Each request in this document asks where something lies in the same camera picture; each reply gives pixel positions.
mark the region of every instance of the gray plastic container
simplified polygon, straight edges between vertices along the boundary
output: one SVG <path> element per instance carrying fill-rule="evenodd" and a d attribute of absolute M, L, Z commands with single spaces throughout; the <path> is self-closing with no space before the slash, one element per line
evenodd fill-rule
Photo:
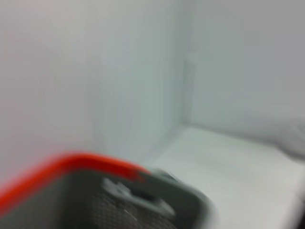
<path fill-rule="evenodd" d="M 64 160 L 0 197 L 1 229 L 204 229 L 209 219 L 207 197 L 168 177 L 107 157 Z"/>

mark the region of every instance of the white shelf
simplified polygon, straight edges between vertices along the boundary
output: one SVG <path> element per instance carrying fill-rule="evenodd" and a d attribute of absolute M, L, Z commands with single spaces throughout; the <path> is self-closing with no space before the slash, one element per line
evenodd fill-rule
<path fill-rule="evenodd" d="M 189 128 L 146 164 L 208 196 L 216 229 L 286 228 L 300 206 L 305 167 L 271 146 Z"/>

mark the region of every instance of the mesh basket side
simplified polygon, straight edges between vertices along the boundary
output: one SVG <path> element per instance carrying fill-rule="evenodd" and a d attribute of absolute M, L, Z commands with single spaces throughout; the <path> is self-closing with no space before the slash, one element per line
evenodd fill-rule
<path fill-rule="evenodd" d="M 32 194 L 0 218 L 1 229 L 57 229 L 68 176 Z"/>
<path fill-rule="evenodd" d="M 176 215 L 173 219 L 111 195 L 102 187 L 104 178 L 121 182 L 133 191 L 164 199 Z M 197 229 L 206 206 L 191 190 L 173 181 L 147 175 L 145 182 L 111 176 L 93 170 L 75 171 L 65 196 L 60 229 Z"/>

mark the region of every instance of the red basket rim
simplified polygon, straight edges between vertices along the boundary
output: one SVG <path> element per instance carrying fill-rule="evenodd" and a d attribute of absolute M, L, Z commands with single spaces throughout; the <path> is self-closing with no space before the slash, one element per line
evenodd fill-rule
<path fill-rule="evenodd" d="M 140 166 L 108 156 L 86 151 L 69 151 L 64 156 L 32 169 L 26 176 L 17 179 L 13 185 L 7 185 L 0 194 L 0 216 L 55 178 L 82 168 L 103 171 L 129 180 L 139 180 L 139 172 L 149 173 Z"/>

